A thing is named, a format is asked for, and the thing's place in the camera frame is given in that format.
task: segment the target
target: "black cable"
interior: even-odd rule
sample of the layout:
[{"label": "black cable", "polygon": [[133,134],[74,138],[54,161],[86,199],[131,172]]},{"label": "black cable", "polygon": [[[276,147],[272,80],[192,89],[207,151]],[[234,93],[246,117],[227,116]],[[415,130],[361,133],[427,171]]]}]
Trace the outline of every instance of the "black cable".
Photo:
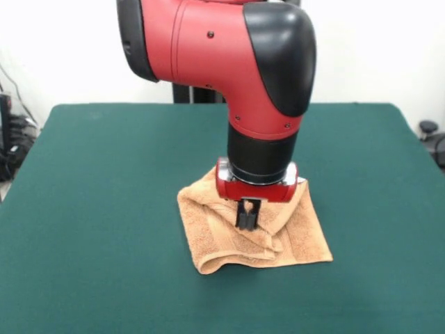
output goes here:
[{"label": "black cable", "polygon": [[17,99],[20,101],[20,103],[23,106],[23,109],[25,109],[25,112],[28,114],[28,116],[33,120],[33,122],[35,124],[37,124],[37,121],[35,120],[34,116],[32,115],[32,113],[29,111],[29,109],[26,107],[25,103],[23,103],[22,100],[22,96],[20,95],[20,90],[19,90],[19,86],[17,85],[17,83],[13,80],[13,78],[11,78],[9,76],[9,74],[5,71],[5,69],[3,68],[3,66],[0,64],[0,70],[3,72],[3,74],[5,75],[5,77],[14,85],[15,87],[15,92],[17,94]]}]

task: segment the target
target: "table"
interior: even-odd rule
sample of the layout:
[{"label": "table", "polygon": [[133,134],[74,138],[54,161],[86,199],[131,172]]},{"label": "table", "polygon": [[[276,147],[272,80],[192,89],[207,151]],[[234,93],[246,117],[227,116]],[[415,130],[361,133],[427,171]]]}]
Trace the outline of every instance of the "table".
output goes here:
[{"label": "table", "polygon": [[0,208],[0,333],[442,333],[445,179],[390,104],[313,104],[294,159],[332,263],[210,276],[177,192],[223,104],[60,105]]}]

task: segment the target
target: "brown towel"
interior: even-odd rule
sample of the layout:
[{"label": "brown towel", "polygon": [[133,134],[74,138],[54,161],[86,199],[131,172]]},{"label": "brown towel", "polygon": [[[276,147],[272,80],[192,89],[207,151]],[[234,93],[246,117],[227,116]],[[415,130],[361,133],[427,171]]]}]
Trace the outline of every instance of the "brown towel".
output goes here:
[{"label": "brown towel", "polygon": [[259,228],[253,232],[235,228],[236,202],[219,197],[215,168],[182,189],[178,203],[200,273],[213,273],[228,263],[266,268],[332,261],[307,181],[299,183],[289,203],[263,201]]}]

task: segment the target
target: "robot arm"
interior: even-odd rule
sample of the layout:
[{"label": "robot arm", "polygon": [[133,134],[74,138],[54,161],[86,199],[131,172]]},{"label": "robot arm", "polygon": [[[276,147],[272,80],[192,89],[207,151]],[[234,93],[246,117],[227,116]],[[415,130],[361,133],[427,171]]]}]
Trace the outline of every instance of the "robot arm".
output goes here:
[{"label": "robot arm", "polygon": [[296,188],[291,158],[316,64],[309,17],[289,3],[243,0],[118,0],[118,16],[139,77],[224,95],[228,159],[218,162],[217,187],[254,202],[250,213],[240,204],[237,225],[255,228],[261,199],[286,202]]}]

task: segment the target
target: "white wall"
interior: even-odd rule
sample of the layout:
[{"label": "white wall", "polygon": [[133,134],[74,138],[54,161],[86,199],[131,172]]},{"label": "white wall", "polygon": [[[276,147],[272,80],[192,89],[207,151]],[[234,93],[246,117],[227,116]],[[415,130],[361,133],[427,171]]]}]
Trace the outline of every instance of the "white wall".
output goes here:
[{"label": "white wall", "polygon": [[[0,62],[45,121],[75,102],[171,102],[169,83],[134,75],[115,0],[0,0]],[[318,39],[315,102],[392,102],[409,124],[445,127],[445,3],[303,0]],[[6,83],[0,73],[0,80]]]}]

